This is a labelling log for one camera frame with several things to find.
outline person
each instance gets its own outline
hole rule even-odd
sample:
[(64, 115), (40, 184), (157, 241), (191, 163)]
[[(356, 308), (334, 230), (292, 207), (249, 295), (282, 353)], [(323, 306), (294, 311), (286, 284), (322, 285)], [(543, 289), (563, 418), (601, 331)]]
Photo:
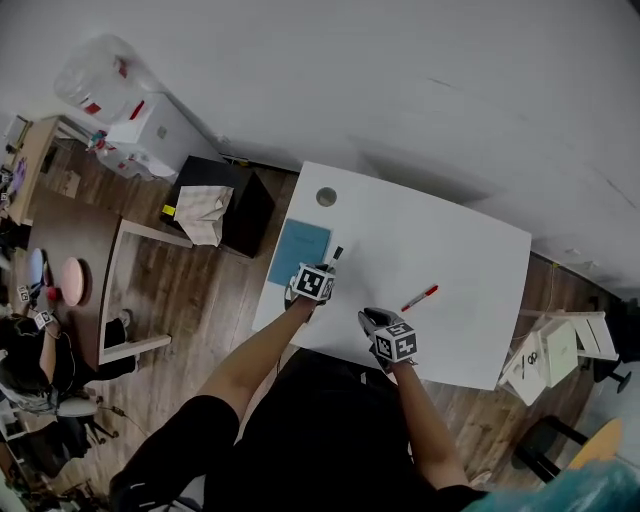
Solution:
[[(92, 380), (111, 380), (136, 369), (130, 356), (92, 370), (71, 347), (69, 336), (54, 319), (42, 330), (20, 314), (0, 319), (0, 390), (18, 407), (33, 413), (55, 414), (60, 403)], [(123, 310), (108, 322), (105, 346), (124, 343), (131, 315)]]
[(315, 305), (298, 297), (221, 362), (113, 477), (113, 510), (169, 504), (200, 475), (204, 510), (290, 502), (457, 511), (484, 496), (470, 488), (452, 437), (406, 362), (392, 365), (396, 386), (378, 369), (300, 349), (235, 442), (256, 389)]

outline black box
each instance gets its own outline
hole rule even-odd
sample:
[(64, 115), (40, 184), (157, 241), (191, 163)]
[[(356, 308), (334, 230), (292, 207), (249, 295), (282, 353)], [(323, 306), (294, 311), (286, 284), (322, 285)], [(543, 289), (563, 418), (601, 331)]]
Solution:
[(273, 199), (255, 171), (190, 156), (171, 187), (160, 220), (184, 231), (173, 219), (173, 214), (166, 212), (175, 208), (181, 187), (198, 185), (233, 188), (231, 202), (222, 218), (221, 245), (253, 258), (258, 252), (275, 207)]

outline table hole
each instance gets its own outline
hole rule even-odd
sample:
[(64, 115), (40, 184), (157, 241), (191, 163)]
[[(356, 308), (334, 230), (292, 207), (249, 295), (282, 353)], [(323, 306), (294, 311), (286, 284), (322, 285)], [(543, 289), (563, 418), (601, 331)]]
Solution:
[(316, 201), (320, 206), (332, 206), (336, 199), (338, 199), (338, 194), (330, 187), (322, 187), (316, 194)]

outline white cloth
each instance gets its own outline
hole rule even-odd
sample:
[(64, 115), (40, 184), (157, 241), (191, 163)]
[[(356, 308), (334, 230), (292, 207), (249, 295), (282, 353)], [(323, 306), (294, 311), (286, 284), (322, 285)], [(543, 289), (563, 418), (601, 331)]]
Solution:
[(180, 223), (195, 245), (220, 244), (222, 216), (227, 211), (233, 188), (231, 187), (182, 187), (175, 220)]

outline white table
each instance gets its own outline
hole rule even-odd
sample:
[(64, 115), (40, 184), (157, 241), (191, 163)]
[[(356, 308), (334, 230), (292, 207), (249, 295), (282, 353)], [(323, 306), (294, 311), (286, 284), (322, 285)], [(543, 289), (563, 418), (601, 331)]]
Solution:
[[(316, 201), (322, 187), (333, 206)], [(421, 379), (494, 389), (524, 290), (531, 235), (462, 206), (341, 169), (305, 162), (287, 218), (331, 229), (327, 256), (344, 248), (331, 301), (295, 336), (295, 345), (378, 367), (357, 313), (396, 312), (417, 331)], [(253, 328), (284, 311), (284, 287), (265, 282)]]

